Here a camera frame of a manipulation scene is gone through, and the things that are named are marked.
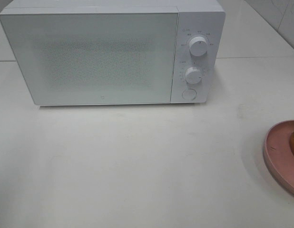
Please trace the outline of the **white round door button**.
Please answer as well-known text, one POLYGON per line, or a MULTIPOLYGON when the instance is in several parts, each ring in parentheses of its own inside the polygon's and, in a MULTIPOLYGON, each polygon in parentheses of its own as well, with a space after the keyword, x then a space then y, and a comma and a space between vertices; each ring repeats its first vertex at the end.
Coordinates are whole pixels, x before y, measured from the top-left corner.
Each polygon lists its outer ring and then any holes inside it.
POLYGON ((182 97, 185 100, 192 101, 196 98, 196 91, 194 89, 187 89, 182 93, 182 97))

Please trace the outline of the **white round knob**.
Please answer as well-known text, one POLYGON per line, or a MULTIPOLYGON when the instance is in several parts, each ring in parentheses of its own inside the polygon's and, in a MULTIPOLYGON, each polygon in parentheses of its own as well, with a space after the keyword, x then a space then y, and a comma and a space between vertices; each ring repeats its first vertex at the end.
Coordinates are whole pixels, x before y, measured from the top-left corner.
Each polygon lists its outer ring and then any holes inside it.
POLYGON ((200 57, 207 52, 208 40, 205 36, 196 35, 190 39, 188 45, 190 54, 195 57, 200 57))
POLYGON ((191 85, 198 84, 203 77, 203 71, 197 67, 190 67, 185 71, 185 80, 191 85))

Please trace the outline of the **pink round plate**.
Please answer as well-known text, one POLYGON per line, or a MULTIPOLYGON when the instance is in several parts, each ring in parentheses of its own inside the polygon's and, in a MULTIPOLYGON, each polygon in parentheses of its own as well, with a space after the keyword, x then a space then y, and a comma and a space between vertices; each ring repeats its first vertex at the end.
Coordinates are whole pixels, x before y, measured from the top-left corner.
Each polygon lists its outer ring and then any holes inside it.
POLYGON ((273 125, 265 136, 263 157, 272 177, 286 191, 294 195, 294 154, 290 139, 294 120, 273 125))

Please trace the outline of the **white microwave oven body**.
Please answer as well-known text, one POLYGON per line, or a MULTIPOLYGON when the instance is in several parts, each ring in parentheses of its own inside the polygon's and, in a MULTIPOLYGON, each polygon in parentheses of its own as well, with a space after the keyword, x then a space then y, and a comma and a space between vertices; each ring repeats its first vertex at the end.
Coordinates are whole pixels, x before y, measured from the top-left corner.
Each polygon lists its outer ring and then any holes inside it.
POLYGON ((205 102, 225 22, 225 11, 216 0, 14 0, 0 12, 0 17, 156 13, 178 15, 171 97, 167 104, 205 102), (189 52, 188 43, 196 35, 205 36, 208 40, 207 52, 200 57, 195 57, 189 52), (202 80, 198 84, 191 85, 185 80, 185 71, 190 67, 197 67, 203 71, 202 80), (194 100, 189 101, 182 97, 182 93, 187 89, 196 91, 194 100))

